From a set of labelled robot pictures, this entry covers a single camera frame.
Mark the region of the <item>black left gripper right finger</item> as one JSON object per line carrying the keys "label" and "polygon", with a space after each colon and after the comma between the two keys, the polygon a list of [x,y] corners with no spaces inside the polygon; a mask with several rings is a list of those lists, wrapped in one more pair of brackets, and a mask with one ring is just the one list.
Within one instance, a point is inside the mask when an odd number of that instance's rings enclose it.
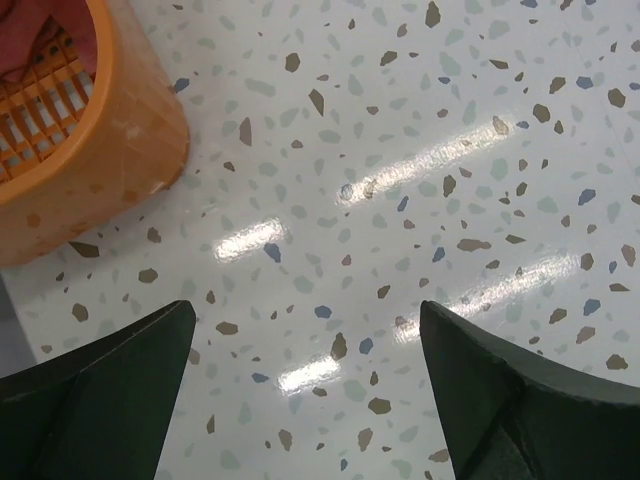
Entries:
{"label": "black left gripper right finger", "polygon": [[425,301],[420,338],[458,479],[636,479],[639,390]]}

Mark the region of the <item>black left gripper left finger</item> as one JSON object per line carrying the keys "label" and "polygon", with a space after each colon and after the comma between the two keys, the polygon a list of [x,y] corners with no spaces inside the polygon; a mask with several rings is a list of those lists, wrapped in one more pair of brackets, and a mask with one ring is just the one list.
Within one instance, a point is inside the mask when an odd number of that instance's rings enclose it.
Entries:
{"label": "black left gripper left finger", "polygon": [[2,478],[153,478],[195,325],[191,303],[174,301],[2,378]]}

